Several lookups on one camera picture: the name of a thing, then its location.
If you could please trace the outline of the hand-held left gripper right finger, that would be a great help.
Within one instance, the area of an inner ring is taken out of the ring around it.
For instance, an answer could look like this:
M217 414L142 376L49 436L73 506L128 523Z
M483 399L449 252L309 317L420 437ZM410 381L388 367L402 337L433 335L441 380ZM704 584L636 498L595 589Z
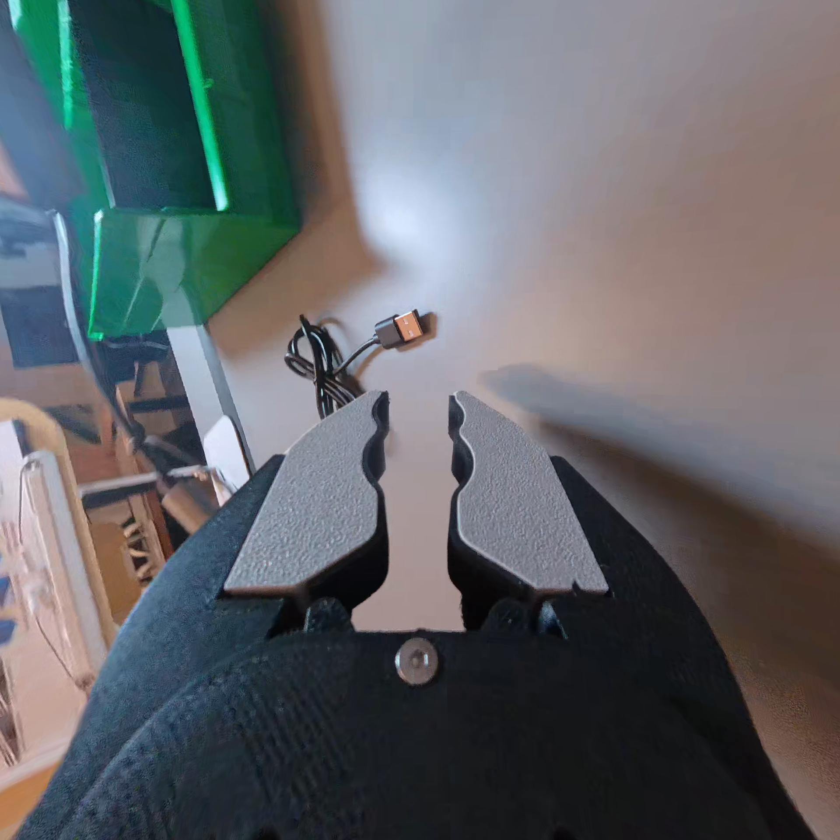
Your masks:
M467 391L449 397L457 487L448 574L461 611L488 613L510 598L534 609L559 595L610 592L547 450Z

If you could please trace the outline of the green plastic bin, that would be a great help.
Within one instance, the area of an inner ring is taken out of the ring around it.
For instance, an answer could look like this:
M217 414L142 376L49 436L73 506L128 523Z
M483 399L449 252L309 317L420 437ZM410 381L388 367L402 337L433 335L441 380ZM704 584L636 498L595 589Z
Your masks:
M201 324L298 233L262 2L2 2L72 174L87 336Z

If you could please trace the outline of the clipboard with instruction sheet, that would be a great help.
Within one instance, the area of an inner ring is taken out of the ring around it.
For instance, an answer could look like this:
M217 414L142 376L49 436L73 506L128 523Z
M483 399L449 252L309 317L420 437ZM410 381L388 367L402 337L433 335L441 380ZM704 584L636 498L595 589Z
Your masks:
M81 707L89 658L67 579L71 526L55 458L2 423L2 773L57 749Z

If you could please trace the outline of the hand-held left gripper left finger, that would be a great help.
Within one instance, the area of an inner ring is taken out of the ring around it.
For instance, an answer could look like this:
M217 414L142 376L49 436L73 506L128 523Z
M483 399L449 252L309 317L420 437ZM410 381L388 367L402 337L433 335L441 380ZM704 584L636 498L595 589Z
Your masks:
M389 568L387 392L370 391L289 447L224 583L228 599L288 599L305 611L332 598L351 613Z

